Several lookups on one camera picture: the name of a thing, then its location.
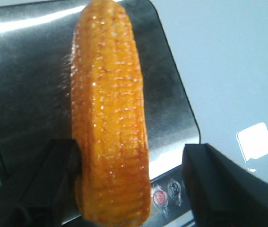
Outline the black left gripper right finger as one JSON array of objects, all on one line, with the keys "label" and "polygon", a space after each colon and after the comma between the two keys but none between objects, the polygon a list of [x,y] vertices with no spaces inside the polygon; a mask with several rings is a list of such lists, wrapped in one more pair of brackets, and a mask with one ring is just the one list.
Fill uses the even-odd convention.
[{"label": "black left gripper right finger", "polygon": [[186,144],[182,178],[198,227],[268,227],[268,183],[210,144]]}]

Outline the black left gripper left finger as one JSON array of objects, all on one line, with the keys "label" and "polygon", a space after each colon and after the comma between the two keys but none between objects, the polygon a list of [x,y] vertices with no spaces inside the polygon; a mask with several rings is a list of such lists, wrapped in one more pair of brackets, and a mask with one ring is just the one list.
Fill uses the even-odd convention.
[{"label": "black left gripper left finger", "polygon": [[0,186],[0,227],[60,227],[80,168],[75,140],[51,140]]}]

